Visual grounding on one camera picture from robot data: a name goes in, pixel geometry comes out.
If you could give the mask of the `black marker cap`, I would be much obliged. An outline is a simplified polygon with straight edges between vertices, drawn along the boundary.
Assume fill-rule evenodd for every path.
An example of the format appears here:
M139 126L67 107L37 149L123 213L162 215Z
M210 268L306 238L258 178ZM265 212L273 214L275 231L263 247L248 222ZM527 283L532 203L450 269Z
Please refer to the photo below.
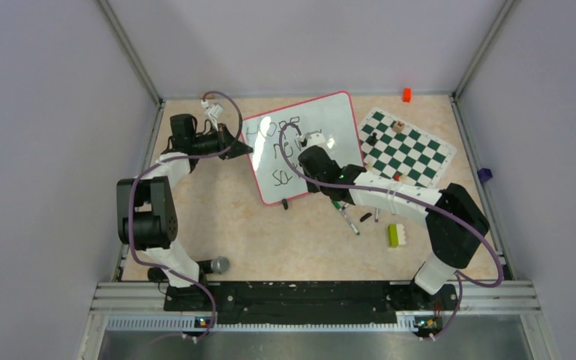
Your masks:
M360 217L359 221L362 223L364 221L366 221L368 218L370 218L372 216L372 214L370 212L364 214L363 216Z

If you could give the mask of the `pink framed whiteboard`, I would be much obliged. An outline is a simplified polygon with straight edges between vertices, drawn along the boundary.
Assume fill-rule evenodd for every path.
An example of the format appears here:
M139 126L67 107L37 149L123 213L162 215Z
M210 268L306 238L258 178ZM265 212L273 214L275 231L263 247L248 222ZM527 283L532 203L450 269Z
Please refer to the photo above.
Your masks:
M280 150L284 147L292 165L299 165L297 157L302 147L292 123L303 134L320 132L322 147L339 165L363 164L353 104L346 91L252 115L243 121L241 138L243 143L253 148L249 159L259 195L266 205L307 193L305 180L290 169Z

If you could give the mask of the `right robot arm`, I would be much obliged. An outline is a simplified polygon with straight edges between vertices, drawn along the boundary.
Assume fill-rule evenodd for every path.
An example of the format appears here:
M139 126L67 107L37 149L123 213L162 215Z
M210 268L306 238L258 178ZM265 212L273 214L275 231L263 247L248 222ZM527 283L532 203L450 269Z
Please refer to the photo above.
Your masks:
M440 300L443 285L470 264L490 228L468 191L454 183L442 190L404 184L363 166L340 166L329 155L320 133L301 135L299 142L298 164L309 192L388 211L427 230L431 252L413 278L409 297L417 308L431 308Z

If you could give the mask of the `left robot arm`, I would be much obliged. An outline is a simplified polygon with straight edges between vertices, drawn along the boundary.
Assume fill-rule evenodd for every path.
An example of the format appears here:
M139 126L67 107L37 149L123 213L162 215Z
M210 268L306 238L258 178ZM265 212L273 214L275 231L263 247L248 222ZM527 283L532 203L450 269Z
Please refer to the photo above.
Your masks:
M228 160L254 150L223 123L200 132L193 115L179 114L171 117L170 125L172 134L156 164L116 185L118 237L136 263L163 273L171 287L184 288L182 301L201 310L209 303L211 291L200 283L200 263L191 259L179 240L172 189L201 159Z

